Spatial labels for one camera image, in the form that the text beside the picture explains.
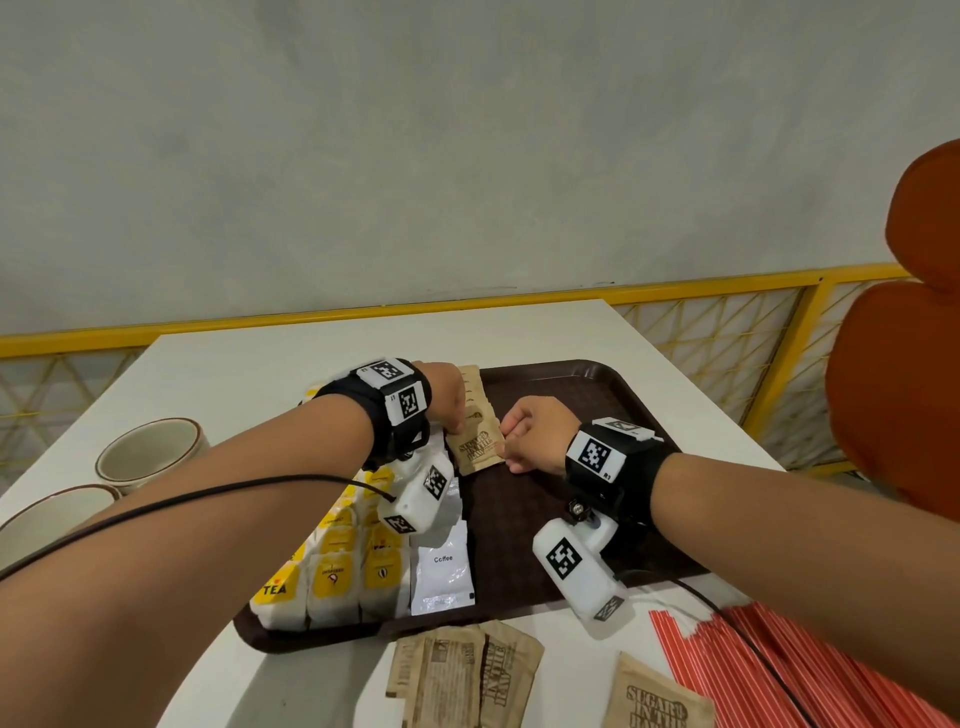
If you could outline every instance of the black cable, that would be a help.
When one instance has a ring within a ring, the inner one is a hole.
[[[648,573],[648,574],[653,574],[654,576],[660,577],[660,575],[657,574],[655,571],[650,571],[647,569],[626,569],[624,571],[621,571],[618,574],[615,574],[613,578],[616,579],[617,581],[622,581],[623,577],[630,576],[631,574],[635,574],[635,573]],[[709,607],[709,609],[711,609],[714,612],[714,614],[716,614],[720,619],[726,622],[730,626],[730,628],[734,632],[736,632],[737,636],[739,636],[739,638],[743,640],[743,643],[746,644],[748,647],[750,647],[751,651],[756,655],[756,658],[760,660],[760,663],[764,667],[766,667],[766,670],[767,672],[770,673],[770,676],[777,681],[777,684],[780,685],[780,688],[783,690],[784,693],[786,693],[786,696],[790,698],[790,702],[793,703],[793,707],[797,709],[797,712],[800,714],[800,717],[804,719],[804,722],[808,726],[810,726],[810,728],[819,728],[819,726],[817,725],[813,717],[810,715],[810,713],[807,712],[806,708],[803,706],[800,700],[797,699],[797,696],[793,694],[793,691],[791,691],[787,687],[787,684],[783,682],[783,678],[780,677],[780,673],[777,672],[777,669],[770,664],[770,661],[767,660],[766,657],[763,656],[763,653],[760,652],[760,650],[756,647],[756,645],[754,644],[754,641],[751,640],[749,637],[747,637],[747,635],[745,635],[743,631],[738,626],[736,626],[736,624],[733,623],[733,620],[730,619],[730,617],[728,617],[724,613],[724,611],[720,609],[720,607],[718,607],[716,604],[714,604],[712,601],[710,601],[710,599],[708,599],[704,595],[700,594],[700,592],[698,592],[693,587],[682,582],[680,579],[675,579],[672,576],[666,576],[663,578],[665,578],[667,581],[673,582],[681,589],[686,590],[690,594],[700,599],[700,601],[706,604]]]
[[[81,528],[79,531],[68,533],[66,536],[57,539],[52,544],[48,544],[47,546],[44,546],[43,548],[24,556],[19,561],[10,564],[5,569],[0,570],[0,581],[13,576],[20,570],[26,569],[31,564],[42,559],[44,556],[49,556],[54,551],[59,551],[64,546],[75,544],[80,539],[84,539],[87,536],[98,533],[105,528],[110,528],[112,525],[116,525],[117,523],[131,521],[135,518],[139,518],[140,516],[146,516],[148,513],[162,511],[164,508],[170,508],[175,505],[180,505],[181,503],[189,503],[191,500],[199,500],[203,497],[219,496],[221,493],[242,491],[246,490],[247,488],[255,488],[260,485],[274,485],[275,483],[290,483],[303,480],[319,480],[330,483],[342,483],[343,485],[355,485],[359,488],[366,488],[368,491],[373,491],[378,496],[382,496],[390,502],[394,502],[396,500],[396,496],[391,496],[389,493],[381,491],[379,488],[374,488],[369,483],[361,483],[358,480],[351,480],[348,477],[341,477],[339,475],[307,473],[298,475],[274,475],[272,477],[258,477],[254,480],[241,480],[238,483],[217,485],[213,488],[205,488],[201,491],[181,493],[179,496],[169,497],[165,500],[158,500],[155,503],[147,503],[146,505],[141,505],[139,508],[133,508],[132,510],[125,511],[124,513],[118,513],[116,516],[110,516],[102,521],[97,521],[86,528]]]

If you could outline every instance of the chair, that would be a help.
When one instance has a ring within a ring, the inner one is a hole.
[[[960,139],[903,173],[886,238],[918,282],[853,303],[827,365],[830,427],[864,474],[960,522]]]

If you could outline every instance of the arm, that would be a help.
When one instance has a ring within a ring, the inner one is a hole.
[[[460,372],[418,366],[434,393],[427,416],[462,426]],[[239,480],[353,477],[372,443],[360,405],[321,397],[212,448],[98,520]],[[203,498],[119,523],[0,582],[4,724],[73,725],[77,716],[98,726],[156,724],[207,646],[343,489],[294,482]]]
[[[552,398],[503,420],[510,470],[564,473],[580,423]],[[883,497],[695,455],[651,496],[674,546],[754,599],[960,717],[960,524]]]

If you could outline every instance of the brown tray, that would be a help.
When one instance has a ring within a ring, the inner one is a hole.
[[[643,402],[610,367],[583,359],[481,370],[484,390],[503,418],[525,395],[551,395],[582,421],[616,417],[649,427],[679,451]],[[551,519],[566,518],[572,497],[563,479],[544,473],[512,475],[501,465],[461,478],[464,519],[476,603],[419,617],[380,624],[353,624],[308,632],[264,629],[245,605],[233,618],[241,639],[262,652],[293,652],[372,635],[399,635],[441,624],[468,624],[525,614],[530,607],[561,599],[534,556],[534,535]],[[692,576],[706,570],[656,533],[617,531],[603,551],[614,571],[645,569],[654,573],[626,579],[628,586]]]

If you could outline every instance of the table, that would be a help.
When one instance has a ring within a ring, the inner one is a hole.
[[[117,435],[161,417],[190,417],[216,444],[295,404],[303,386],[379,355],[481,368],[592,359],[616,369],[686,452],[780,466],[602,301],[163,336],[0,498],[0,522],[62,488],[95,482],[93,463]],[[744,600],[708,574],[690,584],[722,605]],[[589,634],[560,605],[510,624],[546,648],[524,726],[599,725],[619,650],[670,674],[650,609],[690,629],[708,610],[669,584],[634,590],[636,618]],[[378,639],[263,655],[228,625],[187,676],[162,728],[399,726],[383,696],[393,646]]]

